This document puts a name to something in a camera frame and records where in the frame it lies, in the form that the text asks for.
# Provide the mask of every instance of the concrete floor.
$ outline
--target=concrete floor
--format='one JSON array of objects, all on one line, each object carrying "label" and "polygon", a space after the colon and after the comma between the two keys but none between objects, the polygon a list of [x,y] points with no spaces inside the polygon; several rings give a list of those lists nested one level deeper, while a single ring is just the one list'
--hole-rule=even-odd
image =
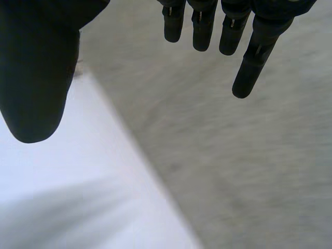
[{"label": "concrete floor", "polygon": [[113,0],[82,31],[81,56],[206,248],[332,248],[332,2],[280,37],[253,93],[232,96],[238,51],[177,44],[161,5]]}]

